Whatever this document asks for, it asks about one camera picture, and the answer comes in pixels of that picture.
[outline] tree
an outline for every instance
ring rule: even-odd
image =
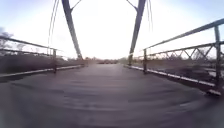
[[[194,54],[194,58],[195,60],[202,60],[204,59],[204,55],[205,55],[205,51],[202,49],[198,49]]]
[[[0,27],[0,36],[10,38],[13,35],[5,32],[4,28]],[[0,39],[0,49],[11,48],[11,46],[7,44],[7,41],[8,40]]]
[[[17,44],[17,45],[16,45],[16,48],[17,48],[19,51],[22,51],[24,46],[25,46],[25,44]]]

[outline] bridge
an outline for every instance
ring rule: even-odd
[[[60,49],[0,36],[42,49],[0,49],[2,127],[222,127],[224,42],[219,26],[224,19],[135,51],[145,2],[135,7],[130,52],[118,64],[82,57],[68,0],[62,3],[76,59]],[[153,52],[208,29],[214,30],[215,42]]]

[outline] sky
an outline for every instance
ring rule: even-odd
[[[78,0],[70,0],[73,6]],[[130,0],[135,6],[138,0]],[[48,45],[54,0],[0,0],[0,27],[13,38]],[[224,0],[151,0],[153,29],[147,8],[142,18],[136,51],[196,27],[224,18]],[[128,55],[136,11],[126,0],[82,0],[72,12],[84,57],[121,58]],[[214,42],[208,30],[152,49],[153,52]],[[61,1],[51,47],[76,56]]]

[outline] wooden deck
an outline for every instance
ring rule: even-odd
[[[223,101],[118,64],[37,74],[0,84],[0,127],[224,127]]]

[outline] railing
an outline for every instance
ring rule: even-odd
[[[0,78],[46,71],[56,73],[57,69],[74,68],[83,64],[83,61],[63,55],[62,50],[4,36],[0,36],[0,41],[14,43],[8,48],[0,47]],[[15,48],[15,43],[22,44],[22,47]]]
[[[143,52],[140,56],[134,56],[136,52],[132,53],[129,57],[134,57],[133,60],[129,60],[128,65],[129,67],[142,67],[144,74],[150,72],[183,80],[188,79],[188,81],[197,83],[207,83],[214,88],[222,88],[222,70],[224,70],[222,59],[224,54],[221,52],[221,45],[224,44],[224,41],[220,40],[219,33],[219,26],[222,24],[224,24],[224,19],[144,48],[140,51]],[[215,35],[215,42],[213,43],[147,54],[157,46],[212,28]]]

